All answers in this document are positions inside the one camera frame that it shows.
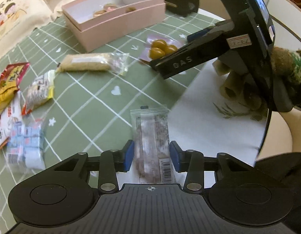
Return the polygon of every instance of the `grid patterned tablecloth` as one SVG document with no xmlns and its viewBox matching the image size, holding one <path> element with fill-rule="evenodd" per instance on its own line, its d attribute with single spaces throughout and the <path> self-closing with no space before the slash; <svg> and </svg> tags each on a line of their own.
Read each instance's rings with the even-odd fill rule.
<svg viewBox="0 0 301 234">
<path fill-rule="evenodd" d="M 80 151 L 89 156 L 109 149 L 121 149 L 132 138 L 130 110 L 140 106 L 165 106 L 171 109 L 202 65 L 163 80 L 147 65 L 138 61 L 148 34 L 161 34 L 186 41 L 186 36 L 208 27 L 216 19 L 192 14 L 186 18 L 167 12 L 164 22 L 141 29 L 110 42 L 93 52 L 130 53 L 129 71 L 121 77 L 113 73 L 61 73 L 55 80 L 55 97 L 33 111 L 31 118 L 45 116 L 45 163 L 50 167 Z M 66 54 L 85 53 L 64 18 L 58 18 L 33 33 L 0 60 L 0 73 L 7 64 L 29 61 L 30 68 L 20 88 L 22 96 L 36 76 L 55 69 Z M 15 221 L 7 205 L 11 189 L 36 173 L 11 172 L 0 152 L 0 230 L 5 233 Z M 97 185 L 95 173 L 89 184 Z"/>
</svg>

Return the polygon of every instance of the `white heart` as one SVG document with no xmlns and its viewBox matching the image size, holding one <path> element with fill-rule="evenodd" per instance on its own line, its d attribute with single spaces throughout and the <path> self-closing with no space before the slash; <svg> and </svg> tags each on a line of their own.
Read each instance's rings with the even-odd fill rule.
<svg viewBox="0 0 301 234">
<path fill-rule="evenodd" d="M 115 88 L 111 91 L 111 93 L 115 96 L 121 95 L 120 87 L 116 85 Z"/>
</svg>

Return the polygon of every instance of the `brown egg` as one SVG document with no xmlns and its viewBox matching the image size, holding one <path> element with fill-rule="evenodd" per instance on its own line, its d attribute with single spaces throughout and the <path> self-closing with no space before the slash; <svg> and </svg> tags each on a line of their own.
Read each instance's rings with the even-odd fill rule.
<svg viewBox="0 0 301 234">
<path fill-rule="evenodd" d="M 166 55 L 172 54 L 177 51 L 177 47 L 175 45 L 167 45 L 167 47 L 163 51 L 166 53 Z"/>
<path fill-rule="evenodd" d="M 150 51 L 149 51 L 149 57 L 152 59 L 152 60 L 155 60 L 155 59 L 159 59 L 161 57 L 164 57 L 166 54 L 164 51 L 162 51 L 160 48 L 157 48 L 157 47 L 153 47 Z"/>
<path fill-rule="evenodd" d="M 167 47 L 167 43 L 164 40 L 155 40 L 151 44 L 151 47 L 157 47 L 160 48 L 161 50 L 164 50 Z"/>
</svg>

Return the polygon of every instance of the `pink box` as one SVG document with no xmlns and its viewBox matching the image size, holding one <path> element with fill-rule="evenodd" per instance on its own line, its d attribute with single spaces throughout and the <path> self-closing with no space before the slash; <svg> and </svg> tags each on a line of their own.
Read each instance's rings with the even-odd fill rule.
<svg viewBox="0 0 301 234">
<path fill-rule="evenodd" d="M 119 7 L 93 18 L 107 3 Z M 126 13 L 128 8 L 135 11 Z M 63 6 L 66 25 L 87 52 L 131 32 L 162 22 L 164 0 L 76 0 Z"/>
</svg>

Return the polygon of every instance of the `crosshair logo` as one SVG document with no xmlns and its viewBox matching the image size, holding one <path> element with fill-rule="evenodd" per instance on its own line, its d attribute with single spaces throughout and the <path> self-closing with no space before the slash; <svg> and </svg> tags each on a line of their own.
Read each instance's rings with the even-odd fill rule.
<svg viewBox="0 0 301 234">
<path fill-rule="evenodd" d="M 147 190 L 149 190 L 149 191 L 154 191 L 155 189 L 157 189 L 157 188 L 154 188 L 154 187 L 148 187 L 148 188 L 146 188 Z"/>
</svg>

